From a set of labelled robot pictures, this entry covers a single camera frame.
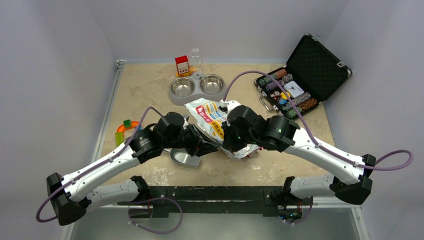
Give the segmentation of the pet food bag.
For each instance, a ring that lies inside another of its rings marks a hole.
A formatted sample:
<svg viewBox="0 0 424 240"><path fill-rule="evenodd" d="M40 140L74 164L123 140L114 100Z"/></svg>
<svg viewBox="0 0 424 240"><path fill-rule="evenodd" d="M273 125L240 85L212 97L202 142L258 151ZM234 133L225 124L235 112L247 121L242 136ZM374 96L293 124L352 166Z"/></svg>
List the pet food bag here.
<svg viewBox="0 0 424 240"><path fill-rule="evenodd" d="M262 150L254 144L247 144L238 151L228 150L223 147L225 133L222 123L227 120L227 114L219 109L218 102L199 98L184 105L196 120L197 125L212 140L220 144L222 151L231 159L250 158L254 153Z"/></svg>

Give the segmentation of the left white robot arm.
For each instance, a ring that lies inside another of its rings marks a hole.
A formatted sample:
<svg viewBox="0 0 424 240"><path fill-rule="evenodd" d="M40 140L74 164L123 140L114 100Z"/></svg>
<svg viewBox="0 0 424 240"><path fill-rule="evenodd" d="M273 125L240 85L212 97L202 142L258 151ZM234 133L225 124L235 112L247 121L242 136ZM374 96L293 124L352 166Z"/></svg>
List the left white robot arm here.
<svg viewBox="0 0 424 240"><path fill-rule="evenodd" d="M161 116L157 123L136 130L124 143L90 165L66 175L47 177L48 200L59 225L81 219L88 211L114 203L146 203L150 187L141 176L105 185L116 175L159 157L164 149L185 149L190 156L214 153L220 144L177 112Z"/></svg>

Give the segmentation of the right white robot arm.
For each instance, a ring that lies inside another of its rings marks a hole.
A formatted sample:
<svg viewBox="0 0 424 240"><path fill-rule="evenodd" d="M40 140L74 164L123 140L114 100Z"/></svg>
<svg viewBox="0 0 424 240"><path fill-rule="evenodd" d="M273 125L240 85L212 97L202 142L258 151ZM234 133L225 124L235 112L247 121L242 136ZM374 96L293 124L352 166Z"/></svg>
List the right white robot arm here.
<svg viewBox="0 0 424 240"><path fill-rule="evenodd" d="M252 145L300 157L328 173L313 177L287 177L280 196L288 204L309 197L335 196L352 205L361 205L371 194L370 179L376 158L342 151L320 139L292 120L276 115L264 119L250 107L237 101L223 101L226 114L222 124L223 147L231 152Z"/></svg>

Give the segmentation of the silver metal scoop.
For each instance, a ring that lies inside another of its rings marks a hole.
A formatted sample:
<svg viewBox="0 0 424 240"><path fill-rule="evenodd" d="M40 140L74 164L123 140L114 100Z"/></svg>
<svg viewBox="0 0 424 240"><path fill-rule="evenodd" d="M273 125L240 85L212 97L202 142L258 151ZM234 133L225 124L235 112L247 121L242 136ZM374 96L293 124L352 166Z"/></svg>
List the silver metal scoop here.
<svg viewBox="0 0 424 240"><path fill-rule="evenodd" d="M194 168L200 165L201 158L198 156L191 156L184 149L165 148L163 151L168 153L171 161L176 164Z"/></svg>

